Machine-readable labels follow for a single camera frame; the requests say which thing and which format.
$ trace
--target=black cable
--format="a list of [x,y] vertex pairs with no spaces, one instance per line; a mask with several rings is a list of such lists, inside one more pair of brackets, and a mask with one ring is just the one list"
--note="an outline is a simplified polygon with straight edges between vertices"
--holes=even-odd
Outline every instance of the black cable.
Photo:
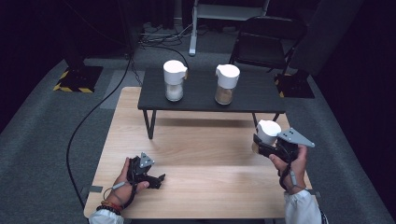
[[120,0],[118,0],[117,3],[119,5],[120,19],[122,24],[122,30],[124,32],[125,42],[127,43],[127,47],[129,48],[129,50],[132,52],[132,43],[131,43],[131,38],[129,36],[129,29],[127,27],[125,13],[124,11],[122,11]]
[[[169,48],[167,48],[167,47],[151,46],[151,45],[146,45],[146,46],[143,46],[143,45],[142,45],[142,47],[143,47],[143,48],[145,48],[145,47],[151,47],[151,48],[157,48],[157,49],[169,49]],[[169,50],[172,50],[172,51],[178,53],[178,54],[183,58],[184,63],[186,63],[187,68],[190,69],[189,64],[187,63],[186,58],[185,58],[179,51],[177,51],[177,50],[175,50],[175,49],[169,49]]]
[[76,129],[73,131],[73,134],[72,134],[72,136],[70,137],[69,143],[68,143],[68,145],[67,145],[67,150],[66,150],[66,166],[67,166],[67,172],[69,173],[70,180],[72,181],[73,188],[74,188],[74,190],[75,190],[75,192],[76,192],[76,194],[77,194],[77,196],[78,196],[78,200],[79,200],[79,203],[80,203],[82,209],[85,208],[85,204],[84,204],[84,202],[82,201],[81,195],[80,195],[79,192],[78,192],[77,185],[76,185],[76,181],[74,180],[72,171],[71,171],[71,169],[70,169],[70,163],[69,163],[70,147],[71,147],[71,144],[72,144],[72,142],[73,142],[73,139],[74,139],[74,137],[75,137],[75,135],[76,135],[78,129],[81,127],[82,123],[84,123],[84,121],[88,118],[88,116],[89,116],[99,105],[101,105],[105,100],[107,100],[108,97],[110,97],[110,96],[119,88],[120,84],[122,83],[122,81],[123,81],[123,80],[125,79],[125,77],[126,77],[126,74],[127,74],[127,72],[128,72],[128,68],[129,68],[129,65],[130,65],[130,63],[131,63],[131,60],[132,60],[132,57],[131,57],[130,60],[128,61],[128,64],[127,64],[127,66],[126,66],[126,68],[125,68],[125,73],[124,73],[124,75],[122,76],[122,79],[120,80],[120,83],[117,85],[117,87],[116,87],[107,97],[105,97],[101,102],[99,102],[99,104],[97,104],[97,105],[96,105],[96,106],[95,106],[95,107],[83,118],[83,120],[78,124],[78,126],[76,127]]
[[148,23],[150,23],[150,22],[146,22],[146,23],[143,24],[143,30],[145,31],[145,33],[148,32],[150,35],[153,35],[153,34],[157,33],[158,31],[160,31],[163,28],[162,25],[159,25],[157,27],[152,27],[151,23],[150,23],[149,27],[145,27],[145,24],[148,24]]
[[78,15],[89,27],[91,27],[96,33],[98,33],[99,35],[101,35],[102,37],[111,40],[119,45],[122,46],[127,46],[127,44],[120,42],[119,40],[116,40],[112,37],[109,37],[108,35],[103,34],[102,32],[100,32],[98,29],[96,29],[92,24],[90,24],[83,16],[81,16],[81,14],[79,12],[77,12],[66,0],[63,0],[64,4],[67,5],[76,15]]
[[143,82],[142,82],[142,80],[140,80],[140,76],[139,76],[139,74],[137,74],[137,71],[134,68],[134,60],[132,60],[132,61],[133,61],[133,63],[132,63],[132,66],[131,66],[131,70],[134,73],[134,78],[136,79],[137,83],[139,83],[139,86],[142,87]]
[[151,45],[151,46],[158,46],[158,45],[164,45],[166,47],[178,46],[183,43],[181,41],[181,39],[186,36],[185,34],[188,31],[191,31],[191,29],[190,29],[191,26],[192,26],[192,24],[190,24],[188,27],[183,29],[181,32],[179,32],[175,26],[175,28],[174,28],[176,31],[175,34],[163,35],[163,37],[149,38],[151,35],[155,35],[154,33],[158,32],[162,29],[162,28],[157,28],[156,31],[149,33],[147,37],[142,37],[140,42],[142,44],[147,44],[147,45]]
[[286,188],[286,185],[283,183],[283,181],[285,181],[286,176],[290,173],[290,169],[291,169],[291,155],[289,154],[289,152],[281,145],[278,145],[279,147],[281,147],[281,149],[285,152],[286,155],[288,155],[288,162],[287,162],[287,166],[286,169],[282,172],[282,174],[280,174],[280,178],[279,178],[279,185],[280,187],[282,187],[282,189],[288,190]]

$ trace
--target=tabletop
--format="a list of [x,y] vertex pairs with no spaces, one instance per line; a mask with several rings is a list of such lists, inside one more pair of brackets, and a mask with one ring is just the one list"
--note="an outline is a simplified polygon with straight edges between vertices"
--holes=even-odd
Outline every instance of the tabletop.
[[170,102],[165,97],[163,70],[147,69],[137,107],[147,110],[285,113],[284,102],[277,92],[274,78],[245,71],[239,76],[233,101],[229,105],[218,104],[215,100],[218,86],[215,72],[189,71],[183,84],[183,98],[178,102]]
[[[251,150],[255,127],[247,113],[159,111],[156,138],[147,139],[140,88],[121,91],[93,186],[84,210],[88,217],[114,183],[126,157],[145,152],[148,174],[166,174],[159,189],[139,192],[121,212],[126,218],[284,217],[283,189],[274,165]],[[271,119],[271,114],[257,114]],[[289,128],[284,114],[277,123]],[[311,188],[308,176],[305,182]]]

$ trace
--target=white sleeve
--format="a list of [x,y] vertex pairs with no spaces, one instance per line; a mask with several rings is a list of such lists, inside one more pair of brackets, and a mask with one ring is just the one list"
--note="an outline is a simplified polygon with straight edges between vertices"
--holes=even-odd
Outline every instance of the white sleeve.
[[123,224],[123,217],[106,209],[101,209],[90,215],[91,224]]
[[285,219],[287,224],[321,224],[321,213],[311,194],[301,190],[285,193]]

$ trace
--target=wooden table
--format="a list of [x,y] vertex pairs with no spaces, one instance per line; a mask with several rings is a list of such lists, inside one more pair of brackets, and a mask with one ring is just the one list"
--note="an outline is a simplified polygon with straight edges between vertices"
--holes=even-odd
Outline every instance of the wooden table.
[[[160,189],[145,189],[121,214],[127,218],[279,218],[283,189],[274,165],[251,150],[255,127],[246,113],[160,111],[149,140],[137,109],[140,88],[120,95],[93,186],[110,188],[126,157],[147,153],[149,175],[166,174]],[[272,119],[271,114],[257,114]],[[285,115],[277,120],[282,129]],[[310,182],[305,176],[309,188]],[[91,192],[84,215],[103,199]]]

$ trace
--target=gray floor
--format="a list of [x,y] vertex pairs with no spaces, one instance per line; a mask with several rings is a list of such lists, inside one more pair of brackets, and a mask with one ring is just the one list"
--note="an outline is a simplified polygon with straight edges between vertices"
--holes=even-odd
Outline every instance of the gray floor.
[[[228,62],[234,38],[235,33],[199,35],[194,57],[188,56],[188,37],[182,38],[180,45],[169,48],[179,50],[190,69],[215,69],[218,64]],[[171,50],[139,49],[134,54],[134,69],[144,80],[146,68],[162,67],[171,59],[184,62]],[[0,223],[86,223],[66,169],[68,143],[83,118],[119,84],[127,61],[120,56],[87,59],[85,64],[104,67],[95,93],[53,91],[67,67],[65,62],[60,62],[36,86],[1,133]],[[242,72],[256,71],[271,76],[265,74],[266,69],[238,66]],[[316,98],[287,98],[285,103],[290,125],[317,145],[309,150],[307,172],[314,190],[321,195],[320,207],[331,223],[394,223],[315,82],[311,77],[308,80]],[[122,86],[138,86],[131,70]],[[120,89],[96,108],[74,137],[69,161],[78,189],[88,187],[93,180],[119,94]],[[262,220],[133,220],[133,223],[186,222],[263,223]]]

